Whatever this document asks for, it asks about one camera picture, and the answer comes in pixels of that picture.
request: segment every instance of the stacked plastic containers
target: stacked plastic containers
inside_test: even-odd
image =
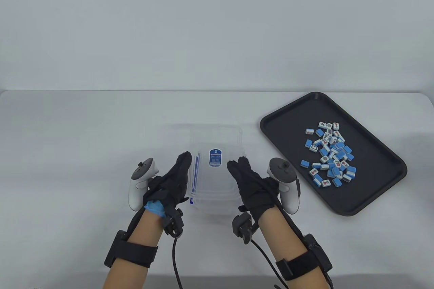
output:
[[[196,125],[190,130],[187,195],[207,214],[232,215],[242,204],[237,183],[226,168],[229,160],[244,155],[242,130],[233,125]]]

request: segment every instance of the white backdrop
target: white backdrop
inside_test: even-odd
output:
[[[0,0],[0,89],[421,91],[433,0]]]

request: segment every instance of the hand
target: hand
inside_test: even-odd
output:
[[[180,154],[175,165],[164,176],[155,176],[149,182],[149,192],[153,200],[160,200],[164,207],[185,202],[187,191],[188,171],[191,165],[191,153],[188,151]]]
[[[229,161],[227,167],[237,181],[245,208],[251,212],[253,219],[258,221],[262,213],[274,207],[279,191],[278,183],[270,177],[263,179],[258,173],[252,171],[246,157],[240,157],[238,162]]]

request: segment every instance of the wrist strap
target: wrist strap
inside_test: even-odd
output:
[[[319,266],[319,263],[315,254],[308,250],[306,253],[291,261],[286,261],[285,259],[278,261],[276,262],[276,266],[282,274],[282,277],[286,281],[290,281],[312,271]]]

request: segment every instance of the blue label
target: blue label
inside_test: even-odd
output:
[[[210,151],[210,166],[211,167],[220,167],[221,166],[221,150],[220,149],[212,149]]]

